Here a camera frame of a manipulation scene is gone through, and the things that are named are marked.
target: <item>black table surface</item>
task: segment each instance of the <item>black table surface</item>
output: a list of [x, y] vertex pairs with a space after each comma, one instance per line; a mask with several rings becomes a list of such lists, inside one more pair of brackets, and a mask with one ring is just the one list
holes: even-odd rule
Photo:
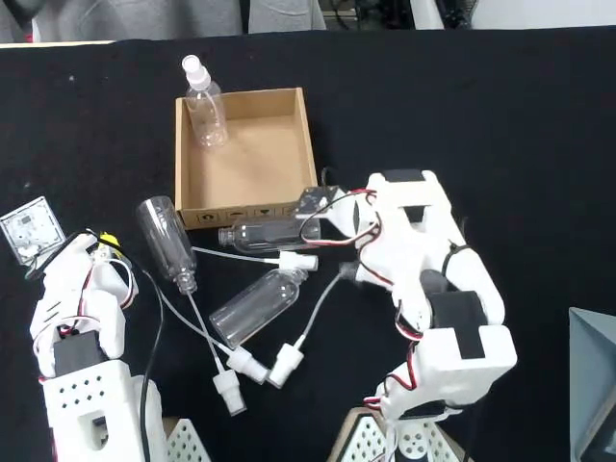
[[[181, 58], [205, 59], [226, 91], [303, 87], [317, 167], [366, 184], [385, 168], [434, 170], [468, 241], [505, 300], [519, 362], [493, 387], [473, 456], [568, 454], [568, 308], [614, 311], [613, 159], [616, 30], [301, 33], [0, 51], [0, 211], [45, 195], [64, 230], [117, 234], [148, 263], [134, 218], [173, 195], [174, 98]], [[211, 231], [191, 232], [214, 245]], [[28, 327], [41, 294], [0, 251], [0, 451], [50, 460]], [[338, 262], [248, 347], [266, 365], [299, 334]], [[199, 256], [207, 315], [254, 281], [259, 265]], [[145, 283], [127, 312], [124, 360], [143, 372], [158, 322]], [[182, 311], [185, 300], [165, 286]], [[154, 371], [164, 413], [192, 419], [214, 460], [324, 460], [347, 410], [403, 361], [391, 299], [341, 284], [283, 390], [242, 379], [248, 411], [229, 418], [206, 344], [168, 317]], [[464, 444], [470, 414], [444, 428]]]

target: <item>open cardboard tray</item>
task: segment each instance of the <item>open cardboard tray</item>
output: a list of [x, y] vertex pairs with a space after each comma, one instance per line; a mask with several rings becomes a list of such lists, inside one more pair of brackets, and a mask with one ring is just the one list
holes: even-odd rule
[[176, 100], [175, 208], [187, 229], [286, 216], [317, 186], [302, 89], [222, 98], [229, 141], [213, 149], [196, 142], [186, 103]]

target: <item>clear plastic bottle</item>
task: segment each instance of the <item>clear plastic bottle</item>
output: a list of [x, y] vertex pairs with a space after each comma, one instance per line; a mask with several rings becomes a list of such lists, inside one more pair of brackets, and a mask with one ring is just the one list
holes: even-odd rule
[[196, 258], [171, 199], [150, 197], [137, 208], [137, 218], [161, 274], [175, 282], [181, 294], [196, 291]]
[[216, 310], [210, 321], [230, 348], [238, 347], [295, 303], [307, 277], [303, 269], [274, 269]]
[[[243, 253], [308, 248], [310, 245], [299, 237], [303, 221], [293, 217], [242, 218], [229, 228], [220, 228], [218, 242], [222, 246], [233, 245]], [[319, 221], [310, 220], [301, 233], [305, 239], [320, 239]]]
[[191, 116], [192, 131], [204, 147], [214, 147], [227, 141], [227, 121], [220, 87], [195, 55], [182, 61], [189, 89], [186, 105]]

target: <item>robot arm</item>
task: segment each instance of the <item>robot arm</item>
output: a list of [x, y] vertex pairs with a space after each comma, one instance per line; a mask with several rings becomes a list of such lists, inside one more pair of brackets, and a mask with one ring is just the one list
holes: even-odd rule
[[[125, 318], [138, 287], [111, 248], [89, 248], [78, 236], [45, 269], [45, 292], [30, 332], [42, 377], [57, 460], [144, 460], [139, 403], [143, 379], [131, 376], [124, 352]], [[116, 271], [127, 269], [129, 283]], [[150, 460], [167, 460], [161, 398], [149, 383], [145, 427]]]
[[410, 342], [406, 361], [367, 405], [388, 421], [438, 421], [482, 398], [517, 356], [501, 296], [466, 245], [436, 175], [375, 173], [364, 190], [318, 194], [302, 196], [299, 218], [328, 219], [348, 237], [376, 223], [355, 241], [355, 279], [391, 292], [396, 327]]

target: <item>trigger sprayer head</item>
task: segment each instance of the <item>trigger sprayer head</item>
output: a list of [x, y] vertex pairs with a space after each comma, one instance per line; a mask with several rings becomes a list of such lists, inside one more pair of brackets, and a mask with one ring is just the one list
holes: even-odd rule
[[212, 83], [210, 73], [195, 55], [185, 57], [182, 68], [186, 72], [186, 80], [194, 90], [205, 90]]

